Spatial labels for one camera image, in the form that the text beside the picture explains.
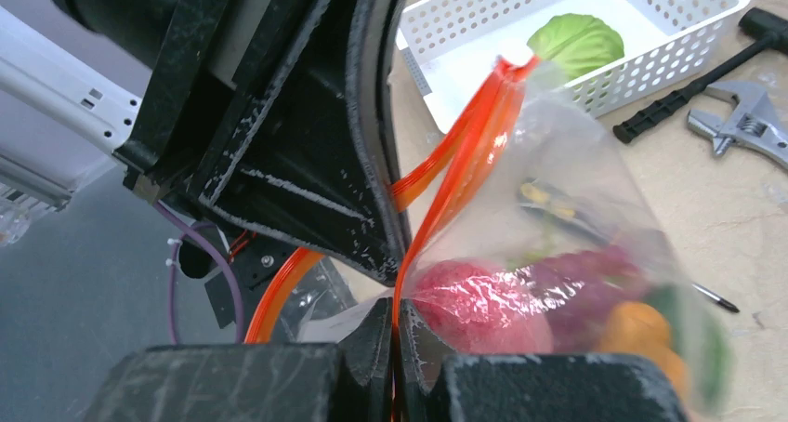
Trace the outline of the clear zip top bag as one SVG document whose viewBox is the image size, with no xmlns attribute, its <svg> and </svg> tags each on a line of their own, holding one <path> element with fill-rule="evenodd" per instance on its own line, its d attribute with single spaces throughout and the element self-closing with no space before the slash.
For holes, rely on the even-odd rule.
<svg viewBox="0 0 788 422">
<path fill-rule="evenodd" d="M 492 72 L 461 113 L 452 131 L 431 157 L 395 186 L 398 206 L 411 204 L 434 179 L 440 185 L 395 284 L 379 296 L 324 319 L 310 319 L 291 343 L 339 343 L 361 323 L 379 298 L 392 301 L 390 363 L 393 418 L 405 420 L 397 408 L 400 303 L 418 272 L 447 259 L 478 258 L 506 271 L 543 258 L 601 247 L 523 209 L 519 187 L 535 178 L 587 204 L 601 223 L 622 236 L 618 247 L 643 270 L 648 285 L 680 285 L 703 300 L 679 267 L 665 234 L 605 129 L 570 104 L 563 91 L 564 74 L 551 61 L 539 59 L 526 46 L 501 52 Z M 317 254 L 299 250 L 287 262 L 264 297 L 262 310 L 247 332 L 246 342 L 271 340 L 272 323 L 284 296 L 313 268 Z M 716 421 L 693 387 L 680 399 L 686 421 Z"/>
</svg>

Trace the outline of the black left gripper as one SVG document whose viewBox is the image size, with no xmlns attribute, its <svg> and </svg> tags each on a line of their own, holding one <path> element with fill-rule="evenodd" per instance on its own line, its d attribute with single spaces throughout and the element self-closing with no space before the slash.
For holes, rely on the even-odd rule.
<svg viewBox="0 0 788 422">
<path fill-rule="evenodd" d="M 151 70 L 142 96 L 32 27 L 24 100 L 126 169 L 131 191 L 185 191 L 270 8 L 283 0 L 51 0 Z"/>
</svg>

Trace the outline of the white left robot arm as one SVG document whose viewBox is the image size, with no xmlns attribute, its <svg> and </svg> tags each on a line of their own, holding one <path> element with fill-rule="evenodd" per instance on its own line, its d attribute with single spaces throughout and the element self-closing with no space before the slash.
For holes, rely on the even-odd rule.
<svg viewBox="0 0 788 422">
<path fill-rule="evenodd" d="M 151 72 L 137 96 L 3 8 L 7 184 L 59 208 L 109 160 L 147 200 L 395 282 L 408 230 L 387 79 L 405 0 L 2 1 Z"/>
</svg>

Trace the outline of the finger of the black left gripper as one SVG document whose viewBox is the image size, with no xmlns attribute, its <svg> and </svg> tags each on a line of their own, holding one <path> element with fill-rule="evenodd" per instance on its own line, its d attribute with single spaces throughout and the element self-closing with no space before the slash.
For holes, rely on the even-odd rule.
<svg viewBox="0 0 788 422">
<path fill-rule="evenodd" d="M 196 170 L 232 225 L 395 282 L 408 227 L 387 79 L 405 0 L 271 0 Z"/>
</svg>

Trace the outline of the purple toy grape bunch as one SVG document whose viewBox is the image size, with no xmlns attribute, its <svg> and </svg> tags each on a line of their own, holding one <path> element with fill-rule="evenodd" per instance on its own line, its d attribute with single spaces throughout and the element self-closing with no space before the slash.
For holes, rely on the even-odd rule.
<svg viewBox="0 0 788 422">
<path fill-rule="evenodd" d="M 639 300 L 648 289 L 642 269 L 617 246 L 543 258 L 517 269 L 533 295 L 531 310 L 544 314 L 555 352 L 590 349 L 611 310 Z"/>
</svg>

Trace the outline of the pink toy peach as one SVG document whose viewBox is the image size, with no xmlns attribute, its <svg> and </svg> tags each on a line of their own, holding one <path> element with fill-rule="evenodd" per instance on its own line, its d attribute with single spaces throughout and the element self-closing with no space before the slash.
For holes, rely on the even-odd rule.
<svg viewBox="0 0 788 422">
<path fill-rule="evenodd" d="M 408 298 L 430 329 L 470 354 L 549 353 L 545 307 L 512 271 L 478 258 L 447 259 L 418 272 Z"/>
</svg>

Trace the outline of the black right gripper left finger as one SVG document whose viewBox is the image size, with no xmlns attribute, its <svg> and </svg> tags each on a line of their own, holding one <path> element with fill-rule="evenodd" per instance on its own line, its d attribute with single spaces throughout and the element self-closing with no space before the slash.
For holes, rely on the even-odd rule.
<svg viewBox="0 0 788 422">
<path fill-rule="evenodd" d="M 124 357 L 86 421 L 387 421 L 392 301 L 339 343 L 161 346 Z"/>
</svg>

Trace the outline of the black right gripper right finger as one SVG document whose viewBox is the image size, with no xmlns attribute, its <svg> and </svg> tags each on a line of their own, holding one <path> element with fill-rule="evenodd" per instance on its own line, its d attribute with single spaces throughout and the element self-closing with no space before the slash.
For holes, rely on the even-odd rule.
<svg viewBox="0 0 788 422">
<path fill-rule="evenodd" d="M 407 421 L 686 421 L 656 364 L 631 354 L 468 355 L 400 303 L 397 408 Z"/>
</svg>

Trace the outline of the green toy cucumber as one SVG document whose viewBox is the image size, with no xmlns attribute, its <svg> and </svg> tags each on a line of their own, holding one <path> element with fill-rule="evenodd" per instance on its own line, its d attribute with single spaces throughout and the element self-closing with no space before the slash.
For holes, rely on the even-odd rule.
<svg viewBox="0 0 788 422">
<path fill-rule="evenodd" d="M 732 354 L 726 333 L 709 306 L 680 285 L 652 288 L 644 301 L 670 323 L 672 349 L 689 365 L 700 407 L 715 413 L 728 397 Z"/>
</svg>

